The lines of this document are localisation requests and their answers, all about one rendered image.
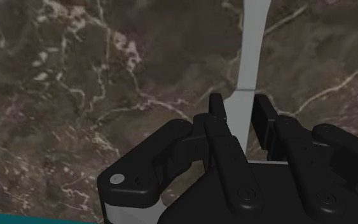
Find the grey table knife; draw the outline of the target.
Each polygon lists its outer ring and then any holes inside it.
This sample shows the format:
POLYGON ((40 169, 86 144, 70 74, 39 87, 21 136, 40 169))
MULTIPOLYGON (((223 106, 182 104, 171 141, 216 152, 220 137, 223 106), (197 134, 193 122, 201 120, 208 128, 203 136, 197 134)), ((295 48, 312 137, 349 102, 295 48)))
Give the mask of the grey table knife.
POLYGON ((238 79, 233 93, 224 100, 227 124, 246 152, 259 58, 266 18, 272 0, 244 0, 242 47, 238 79))

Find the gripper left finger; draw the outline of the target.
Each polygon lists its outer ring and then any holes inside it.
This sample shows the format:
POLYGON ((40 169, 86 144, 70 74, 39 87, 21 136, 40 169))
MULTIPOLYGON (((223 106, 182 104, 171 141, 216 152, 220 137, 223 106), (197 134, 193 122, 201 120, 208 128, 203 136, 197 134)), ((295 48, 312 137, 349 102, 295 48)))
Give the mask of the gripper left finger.
POLYGON ((148 208, 171 182, 201 160, 217 169, 228 209, 236 216, 257 216, 263 196, 238 139, 226 123, 221 94, 209 96, 209 111, 192 122, 173 119, 145 138, 97 178, 100 202, 148 208))

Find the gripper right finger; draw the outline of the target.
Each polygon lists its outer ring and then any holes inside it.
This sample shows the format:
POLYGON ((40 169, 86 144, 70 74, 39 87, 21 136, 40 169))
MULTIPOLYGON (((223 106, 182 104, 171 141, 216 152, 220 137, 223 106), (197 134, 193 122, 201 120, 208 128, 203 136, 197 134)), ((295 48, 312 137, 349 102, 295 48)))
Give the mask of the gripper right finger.
POLYGON ((256 94, 251 123, 269 161, 287 161, 305 213, 312 219, 358 219, 358 137, 329 123, 312 130, 279 115, 256 94))

